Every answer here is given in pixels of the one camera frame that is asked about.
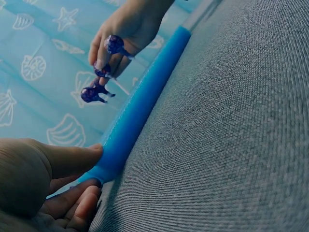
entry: small animal figurine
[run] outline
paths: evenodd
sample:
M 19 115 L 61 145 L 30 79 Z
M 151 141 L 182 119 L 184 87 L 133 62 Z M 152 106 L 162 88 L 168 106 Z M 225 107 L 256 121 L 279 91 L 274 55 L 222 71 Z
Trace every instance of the small animal figurine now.
M 89 87 L 83 88 L 81 92 L 82 99 L 87 102 L 97 102 L 107 103 L 106 100 L 99 96 L 99 93 L 103 93 L 110 98 L 114 97 L 116 94 L 111 94 L 106 90 L 105 86 L 99 84 L 100 77 L 96 77 Z
M 123 39 L 121 39 L 118 35 L 110 35 L 104 41 L 104 47 L 109 54 L 117 54 L 120 53 L 129 59 L 134 59 L 134 56 L 128 53 L 125 48 L 125 43 Z
M 95 64 L 93 65 L 93 70 L 98 77 L 103 77 L 103 78 L 110 78 L 111 77 L 109 75 L 110 72 L 111 72 L 111 66 L 109 64 L 105 65 L 105 67 L 101 70 L 96 69 L 96 64 L 97 64 L 97 62 L 95 62 Z

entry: starfish print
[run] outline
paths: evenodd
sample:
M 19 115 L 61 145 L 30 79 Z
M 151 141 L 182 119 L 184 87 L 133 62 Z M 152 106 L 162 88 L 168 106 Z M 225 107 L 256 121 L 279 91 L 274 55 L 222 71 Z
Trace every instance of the starfish print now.
M 68 12 L 66 8 L 61 7 L 60 17 L 58 19 L 53 19 L 54 23 L 58 23 L 58 31 L 63 31 L 66 27 L 76 24 L 73 16 L 75 16 L 77 12 L 78 9 L 74 9 L 71 12 Z

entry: finger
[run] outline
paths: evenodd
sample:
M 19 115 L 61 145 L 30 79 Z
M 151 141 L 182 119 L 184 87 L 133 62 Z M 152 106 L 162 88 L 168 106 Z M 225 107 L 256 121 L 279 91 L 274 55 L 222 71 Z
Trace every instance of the finger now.
M 102 30 L 100 28 L 90 45 L 90 51 L 88 54 L 88 61 L 90 65 L 94 65 L 94 63 L 97 60 L 98 49 L 100 48 L 101 38 L 102 38 Z
M 123 57 L 122 61 L 117 66 L 117 69 L 113 73 L 113 77 L 117 78 L 119 77 L 122 72 L 127 68 L 127 66 L 130 64 L 131 60 L 128 57 Z
M 102 32 L 102 37 L 101 37 L 100 45 L 98 48 L 96 69 L 101 70 L 110 61 L 111 55 L 108 53 L 107 49 L 105 48 L 104 43 L 105 43 L 106 38 L 111 34 L 112 33 L 109 32 L 109 30 L 104 30 Z
M 76 201 L 76 203 L 72 206 L 72 208 L 66 213 L 66 215 L 64 216 L 64 219 L 67 221 L 70 221 L 73 216 L 74 213 L 77 209 L 77 207 L 79 206 L 79 204 L 82 202 L 82 200 L 89 194 L 95 194 L 97 197 L 99 197 L 99 195 L 101 194 L 101 189 L 98 188 L 97 186 L 89 186 L 80 196 L 80 198 Z
M 69 231 L 86 232 L 97 208 L 98 197 L 88 194 L 77 207 L 72 220 L 67 225 Z
M 51 215 L 54 219 L 61 218 L 72 208 L 82 193 L 92 185 L 100 188 L 101 182 L 97 179 L 86 180 L 61 194 L 46 200 L 40 211 Z
M 110 59 L 110 66 L 111 66 L 111 76 L 113 77 L 114 72 L 116 71 L 118 65 L 122 61 L 123 55 L 120 53 L 112 55 L 112 58 Z
M 99 161 L 103 152 L 101 144 L 93 145 L 90 148 L 41 144 L 40 149 L 49 161 L 52 179 L 89 171 Z
M 108 83 L 110 79 L 109 78 L 104 78 L 104 77 L 101 77 L 100 80 L 98 81 L 98 83 L 102 86 L 106 85 Z
M 76 180 L 77 178 L 79 178 L 81 176 L 82 175 L 79 174 L 79 175 L 73 175 L 73 176 L 69 176 L 69 177 L 65 177 L 65 178 L 61 178 L 61 179 L 52 180 L 51 183 L 50 183 L 48 195 L 55 193 L 56 191 L 58 191 L 63 186 L 67 185 L 68 183 L 73 182 L 74 180 Z

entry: gray fabric surface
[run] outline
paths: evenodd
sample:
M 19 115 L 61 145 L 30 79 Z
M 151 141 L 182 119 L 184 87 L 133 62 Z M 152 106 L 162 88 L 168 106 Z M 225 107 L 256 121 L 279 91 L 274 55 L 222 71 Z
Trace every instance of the gray fabric surface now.
M 308 228 L 309 1 L 225 0 L 194 31 L 90 231 Z

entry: fingernail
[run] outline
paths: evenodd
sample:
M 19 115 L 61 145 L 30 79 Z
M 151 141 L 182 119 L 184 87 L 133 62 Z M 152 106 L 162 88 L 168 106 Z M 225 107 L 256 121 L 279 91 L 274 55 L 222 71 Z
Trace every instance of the fingernail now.
M 103 67 L 103 61 L 101 59 L 98 59 L 96 63 L 96 69 L 101 70 L 102 67 Z
M 98 188 L 102 189 L 102 187 L 103 187 L 102 182 L 99 179 L 96 179 L 96 178 L 94 178 L 94 179 L 96 180 L 96 186 Z
M 89 147 L 91 150 L 101 150 L 102 149 L 102 144 L 93 144 L 92 146 Z

